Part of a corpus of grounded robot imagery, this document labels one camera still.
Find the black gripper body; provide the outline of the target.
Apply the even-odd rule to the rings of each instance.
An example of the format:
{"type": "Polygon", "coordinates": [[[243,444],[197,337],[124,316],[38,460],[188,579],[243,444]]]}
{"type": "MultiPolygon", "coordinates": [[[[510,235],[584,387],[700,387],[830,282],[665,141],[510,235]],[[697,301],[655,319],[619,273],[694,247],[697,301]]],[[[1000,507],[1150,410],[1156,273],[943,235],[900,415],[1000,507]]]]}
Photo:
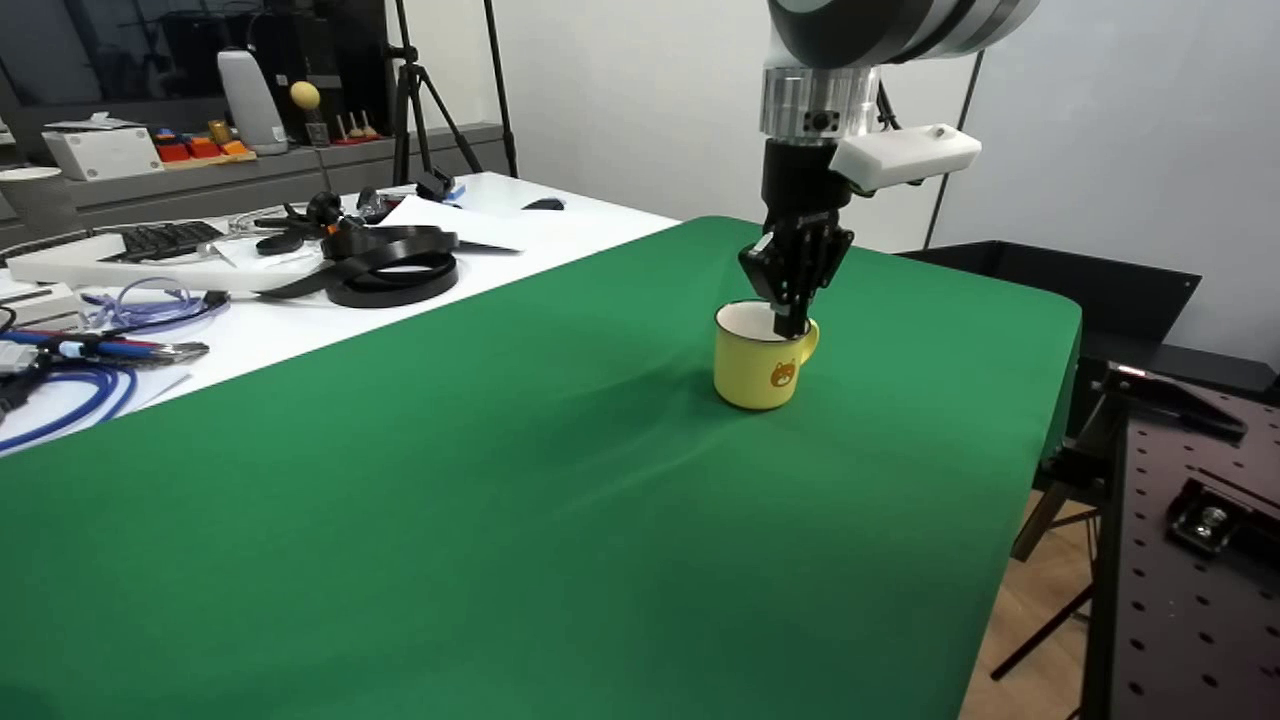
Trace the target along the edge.
{"type": "Polygon", "coordinates": [[[853,182],[830,158],[830,143],[763,143],[763,225],[750,247],[771,262],[771,294],[785,277],[815,277],[823,289],[853,247],[839,226],[853,182]]]}

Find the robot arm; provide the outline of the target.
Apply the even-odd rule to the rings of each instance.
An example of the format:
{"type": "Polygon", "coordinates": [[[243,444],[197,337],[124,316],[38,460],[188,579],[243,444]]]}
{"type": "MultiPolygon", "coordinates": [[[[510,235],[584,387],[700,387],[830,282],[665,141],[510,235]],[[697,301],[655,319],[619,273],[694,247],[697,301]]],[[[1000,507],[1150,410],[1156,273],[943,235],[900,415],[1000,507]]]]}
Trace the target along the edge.
{"type": "Polygon", "coordinates": [[[763,235],[739,253],[777,337],[806,337],[811,301],[839,273],[853,197],[952,177],[979,157],[955,123],[900,123],[888,62],[976,56],[1014,36],[1041,0],[763,0],[763,235]]]}

